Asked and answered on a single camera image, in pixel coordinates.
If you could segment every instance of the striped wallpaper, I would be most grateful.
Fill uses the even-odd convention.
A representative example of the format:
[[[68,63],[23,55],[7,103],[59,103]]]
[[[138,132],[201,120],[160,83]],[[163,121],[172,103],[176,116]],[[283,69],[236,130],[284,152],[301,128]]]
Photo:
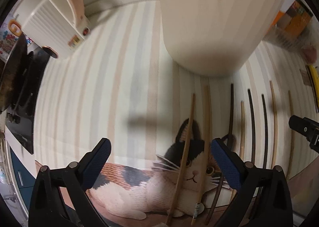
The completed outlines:
[[[272,95],[278,110],[276,164],[288,169],[291,130],[288,127],[291,91],[296,115],[319,120],[312,89],[305,86],[298,54],[261,42],[243,67],[226,78],[207,78],[179,67],[163,42],[160,2],[145,1],[110,9],[91,17],[96,25],[89,38],[66,60],[50,59],[37,99],[34,122],[36,160],[50,168],[78,161],[102,137],[112,142],[109,162],[150,168],[155,154],[164,155],[180,124],[188,117],[191,93],[196,94],[195,119],[203,127],[202,91],[209,84],[213,137],[228,132],[230,84],[234,83],[234,127],[239,153],[241,114],[245,104],[244,160],[251,159],[251,89],[256,123],[256,161],[264,154],[265,95],[271,166],[274,136]],[[316,158],[304,137],[296,134],[290,177]]]

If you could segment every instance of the cat whisker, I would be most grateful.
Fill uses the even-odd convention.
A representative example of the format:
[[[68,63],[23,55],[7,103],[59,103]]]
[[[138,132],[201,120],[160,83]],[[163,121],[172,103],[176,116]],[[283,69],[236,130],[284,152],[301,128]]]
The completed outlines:
[[[170,169],[165,169],[162,167],[151,167],[151,169],[156,170],[156,171],[169,171],[169,172],[173,172],[173,173],[178,173],[179,170],[170,170]]]
[[[158,165],[162,165],[162,166],[168,167],[168,168],[173,169],[173,170],[177,170],[177,168],[169,166],[161,161],[153,161],[153,164],[158,164]]]
[[[218,178],[218,179],[211,179],[211,181],[214,181],[214,182],[219,182],[219,180],[220,180],[221,178]]]
[[[211,183],[219,183],[219,181],[211,181]],[[227,181],[224,181],[223,183],[227,184]]]
[[[169,161],[168,159],[164,158],[163,156],[156,154],[156,157],[158,157],[159,159],[165,160],[166,162],[170,163],[171,165],[173,165],[177,169],[180,169],[179,166],[175,165],[173,162]]]
[[[227,189],[227,190],[232,190],[232,188],[230,188],[229,186],[224,186],[223,185],[223,188]]]

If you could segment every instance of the cat eye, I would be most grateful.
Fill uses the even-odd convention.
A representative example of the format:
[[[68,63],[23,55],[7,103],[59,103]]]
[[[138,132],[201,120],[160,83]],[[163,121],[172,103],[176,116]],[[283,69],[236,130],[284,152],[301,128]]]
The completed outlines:
[[[192,165],[192,161],[187,160],[187,161],[186,161],[186,167],[189,168],[191,165]]]
[[[215,169],[213,167],[206,168],[206,175],[212,175],[214,172],[215,172]]]

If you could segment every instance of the screw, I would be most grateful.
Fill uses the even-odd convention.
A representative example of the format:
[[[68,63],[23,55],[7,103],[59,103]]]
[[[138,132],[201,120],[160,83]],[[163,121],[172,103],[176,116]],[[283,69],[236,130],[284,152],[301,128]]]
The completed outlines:
[[[40,171],[41,172],[44,172],[44,171],[46,171],[47,170],[47,166],[42,166],[41,168],[40,168]]]
[[[275,166],[275,169],[276,169],[278,172],[281,172],[281,171],[282,171],[282,167],[279,166],[279,165],[276,165],[276,166]]]
[[[77,165],[78,165],[78,163],[77,163],[76,161],[73,161],[73,162],[71,162],[71,163],[69,164],[69,167],[73,169],[73,168],[75,168]]]
[[[252,169],[252,168],[254,167],[254,164],[253,164],[252,162],[250,162],[250,161],[246,161],[246,162],[245,162],[245,166],[246,166],[247,168],[249,168],[249,169]]]

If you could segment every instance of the cat face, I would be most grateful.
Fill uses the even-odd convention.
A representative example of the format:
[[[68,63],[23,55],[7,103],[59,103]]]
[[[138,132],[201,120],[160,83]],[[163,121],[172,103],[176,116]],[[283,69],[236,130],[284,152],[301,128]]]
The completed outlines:
[[[187,127],[188,119],[183,122],[176,136],[175,143],[169,147],[164,157],[158,156],[163,163],[165,177],[175,184],[178,178],[178,170],[181,166]],[[196,121],[193,121],[191,137],[192,139],[189,144],[189,154],[182,186],[185,189],[198,191],[201,178],[202,161],[204,159],[204,141],[200,138],[200,131]],[[220,175],[221,170],[212,155],[210,155],[205,172],[205,191],[216,187],[216,183],[218,182]]]

